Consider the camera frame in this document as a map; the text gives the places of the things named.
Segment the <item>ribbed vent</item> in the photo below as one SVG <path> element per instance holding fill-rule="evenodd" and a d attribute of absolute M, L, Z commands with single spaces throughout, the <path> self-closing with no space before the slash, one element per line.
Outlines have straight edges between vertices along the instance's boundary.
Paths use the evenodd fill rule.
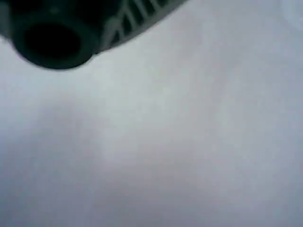
<path fill-rule="evenodd" d="M 154 16 L 165 7 L 170 0 L 129 0 L 127 5 L 119 12 L 118 19 L 121 25 L 113 36 L 111 45 L 118 43 L 124 37 L 131 34 L 146 20 Z"/>

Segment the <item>white background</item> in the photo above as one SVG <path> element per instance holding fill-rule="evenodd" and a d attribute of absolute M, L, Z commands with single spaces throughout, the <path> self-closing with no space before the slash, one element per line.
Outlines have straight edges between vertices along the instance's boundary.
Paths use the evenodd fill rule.
<path fill-rule="evenodd" d="M 190 0 L 68 72 L 2 43 L 0 225 L 303 226 L 292 2 Z"/>

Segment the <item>dark green object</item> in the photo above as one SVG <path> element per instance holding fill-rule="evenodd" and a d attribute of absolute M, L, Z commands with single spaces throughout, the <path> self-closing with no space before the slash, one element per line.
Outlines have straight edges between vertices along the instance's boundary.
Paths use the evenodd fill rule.
<path fill-rule="evenodd" d="M 31 63 L 71 69 L 144 32 L 186 0 L 0 0 L 0 35 Z"/>

